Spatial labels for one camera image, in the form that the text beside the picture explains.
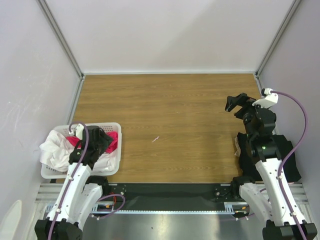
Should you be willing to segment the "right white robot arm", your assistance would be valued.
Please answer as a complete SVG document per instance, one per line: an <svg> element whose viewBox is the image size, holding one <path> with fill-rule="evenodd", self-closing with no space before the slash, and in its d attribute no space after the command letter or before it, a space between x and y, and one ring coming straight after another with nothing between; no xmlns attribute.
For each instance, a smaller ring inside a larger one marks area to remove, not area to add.
<svg viewBox="0 0 320 240"><path fill-rule="evenodd" d="M227 97L225 111L241 107L234 116L243 121L247 152L262 178L268 198L249 176L234 177L230 195L236 201L245 200L255 216L265 223L263 239L313 240L318 234L317 227L308 223L300 211L285 176L286 159L282 159L274 141L277 116L270 108L278 99L279 92L270 88L263 89L261 99L245 93Z"/></svg>

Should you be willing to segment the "pink t shirt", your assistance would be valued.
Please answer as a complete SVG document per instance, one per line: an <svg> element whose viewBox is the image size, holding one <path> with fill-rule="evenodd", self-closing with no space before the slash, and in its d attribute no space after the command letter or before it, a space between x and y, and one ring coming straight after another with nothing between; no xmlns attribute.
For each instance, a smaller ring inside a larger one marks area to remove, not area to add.
<svg viewBox="0 0 320 240"><path fill-rule="evenodd" d="M111 154L113 151L115 151L118 148L118 133L116 131L110 131L106 133L110 138L112 138L111 143L108 145L108 148L105 150L107 154ZM67 136L66 140L72 145L76 146L77 143L80 141L79 138L76 136Z"/></svg>

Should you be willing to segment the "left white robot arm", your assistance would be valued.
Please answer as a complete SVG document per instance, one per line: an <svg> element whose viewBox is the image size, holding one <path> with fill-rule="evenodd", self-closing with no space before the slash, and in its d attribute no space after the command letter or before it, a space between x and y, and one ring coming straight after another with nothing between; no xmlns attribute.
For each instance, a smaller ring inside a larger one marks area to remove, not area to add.
<svg viewBox="0 0 320 240"><path fill-rule="evenodd" d="M110 195L108 180L92 171L112 143L101 127L79 123L74 129L79 138L69 156L67 176L45 219L39 219L34 231L39 240L81 240L83 227L98 200Z"/></svg>

